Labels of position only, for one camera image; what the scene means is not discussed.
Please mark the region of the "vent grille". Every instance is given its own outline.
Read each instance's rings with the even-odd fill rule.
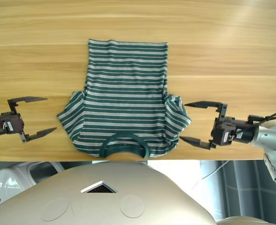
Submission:
[[[107,188],[105,185],[100,185],[96,187],[95,189],[92,189],[90,191],[87,191],[87,193],[114,193],[112,190]]]
[[[116,193],[116,192],[117,191],[113,187],[106,184],[103,180],[81,190],[81,193]]]

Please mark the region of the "shirt sleeve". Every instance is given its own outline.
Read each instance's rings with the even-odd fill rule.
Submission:
[[[84,92],[74,91],[65,109],[57,117],[71,140],[75,140],[84,122]]]
[[[181,97],[165,97],[165,138],[168,142],[178,143],[179,134],[191,123]]]

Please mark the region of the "cable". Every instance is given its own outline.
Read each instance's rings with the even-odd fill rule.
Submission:
[[[213,174],[217,173],[221,168],[223,168],[227,163],[229,162],[226,161],[223,164],[221,164],[218,168],[216,168],[215,170],[213,170],[211,173],[209,173],[208,175],[204,176],[202,179],[200,179],[198,182],[196,182],[196,184],[193,186],[193,188],[191,189],[191,191],[204,179],[211,177]]]
[[[249,127],[246,128],[246,129],[239,130],[238,132],[236,132],[235,135],[237,136],[238,134],[240,134],[240,133],[242,133],[242,132],[245,132],[246,130],[249,130],[249,129],[252,129],[252,128],[256,128],[257,126],[259,126],[259,125],[261,125],[262,123],[265,123],[265,122],[267,122],[267,121],[269,121],[269,120],[276,120],[276,113],[274,113],[274,114],[272,114],[272,115],[270,115],[270,116],[266,116],[266,117],[264,118],[264,120],[260,121],[259,123],[255,123],[255,124],[253,124],[252,126],[249,126]]]

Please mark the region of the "wooden table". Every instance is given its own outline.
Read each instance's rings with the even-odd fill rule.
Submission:
[[[0,0],[0,113],[7,99],[46,97],[17,108],[25,132],[58,127],[26,144],[0,136],[0,161],[95,159],[72,146],[56,118],[72,91],[83,89],[89,38],[166,41],[169,93],[184,103],[224,102],[227,115],[240,120],[276,112],[276,0]],[[187,111],[193,122],[182,135],[208,140],[215,110]],[[208,151],[180,141],[158,159],[259,158],[262,149],[251,145]]]

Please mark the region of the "green and white striped t-shirt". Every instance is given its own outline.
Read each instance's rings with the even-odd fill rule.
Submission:
[[[58,114],[79,151],[146,158],[177,146],[191,121],[181,98],[167,94],[167,54],[167,43],[89,40],[84,91]]]

